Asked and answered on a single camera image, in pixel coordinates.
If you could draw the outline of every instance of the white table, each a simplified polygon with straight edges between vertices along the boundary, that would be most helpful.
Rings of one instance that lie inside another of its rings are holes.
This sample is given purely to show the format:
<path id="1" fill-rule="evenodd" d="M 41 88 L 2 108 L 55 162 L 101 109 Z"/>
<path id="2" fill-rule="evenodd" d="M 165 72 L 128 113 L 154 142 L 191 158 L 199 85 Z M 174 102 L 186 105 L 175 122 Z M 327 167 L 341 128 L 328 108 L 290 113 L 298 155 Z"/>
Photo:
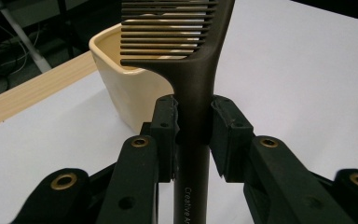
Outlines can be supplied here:
<path id="1" fill-rule="evenodd" d="M 282 139 L 327 178 L 358 168 L 358 20 L 290 1 L 238 0 L 215 93 L 232 99 L 257 135 Z M 92 175 L 134 135 L 94 72 L 0 123 L 0 223 L 48 174 Z M 160 188 L 160 223 L 172 223 L 172 184 Z M 253 223 L 242 185 L 210 172 L 208 223 Z"/>

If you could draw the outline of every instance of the comb teeth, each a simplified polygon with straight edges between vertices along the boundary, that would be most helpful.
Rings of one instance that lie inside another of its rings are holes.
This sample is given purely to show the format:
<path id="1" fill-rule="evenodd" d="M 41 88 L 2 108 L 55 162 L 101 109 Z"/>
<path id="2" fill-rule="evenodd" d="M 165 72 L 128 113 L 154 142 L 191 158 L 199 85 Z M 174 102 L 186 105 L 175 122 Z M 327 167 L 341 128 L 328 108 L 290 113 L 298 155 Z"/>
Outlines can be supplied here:
<path id="1" fill-rule="evenodd" d="M 120 54 L 137 59 L 193 54 L 205 43 L 216 5 L 216 0 L 123 0 Z"/>

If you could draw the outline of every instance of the wooden edge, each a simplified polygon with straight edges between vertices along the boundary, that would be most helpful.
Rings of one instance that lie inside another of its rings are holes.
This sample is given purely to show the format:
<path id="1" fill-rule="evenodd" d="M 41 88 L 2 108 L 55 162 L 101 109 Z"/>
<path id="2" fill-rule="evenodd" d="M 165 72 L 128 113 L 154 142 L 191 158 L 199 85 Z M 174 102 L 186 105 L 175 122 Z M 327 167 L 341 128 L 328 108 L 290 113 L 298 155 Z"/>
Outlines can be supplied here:
<path id="1" fill-rule="evenodd" d="M 97 70 L 88 51 L 0 94 L 0 122 Z"/>

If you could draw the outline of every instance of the comb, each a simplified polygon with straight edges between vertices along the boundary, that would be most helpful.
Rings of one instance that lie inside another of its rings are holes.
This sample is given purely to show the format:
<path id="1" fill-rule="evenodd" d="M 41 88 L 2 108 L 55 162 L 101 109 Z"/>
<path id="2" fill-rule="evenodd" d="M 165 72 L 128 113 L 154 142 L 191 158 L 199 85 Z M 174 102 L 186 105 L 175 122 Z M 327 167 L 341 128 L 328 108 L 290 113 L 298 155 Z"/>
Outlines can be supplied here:
<path id="1" fill-rule="evenodd" d="M 121 65 L 166 78 L 178 102 L 174 223 L 206 223 L 210 104 L 234 2 L 122 1 Z"/>

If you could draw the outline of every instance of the beige container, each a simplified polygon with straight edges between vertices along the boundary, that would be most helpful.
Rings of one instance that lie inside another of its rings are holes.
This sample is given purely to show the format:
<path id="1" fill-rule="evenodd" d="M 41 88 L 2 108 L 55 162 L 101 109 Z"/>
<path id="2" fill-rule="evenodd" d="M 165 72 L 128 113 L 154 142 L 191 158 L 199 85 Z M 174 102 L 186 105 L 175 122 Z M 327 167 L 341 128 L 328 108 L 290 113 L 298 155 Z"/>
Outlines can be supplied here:
<path id="1" fill-rule="evenodd" d="M 156 73 L 120 65 L 120 36 L 118 24 L 94 36 L 89 49 L 118 114 L 138 133 L 145 121 L 151 121 L 156 100 L 173 90 Z"/>

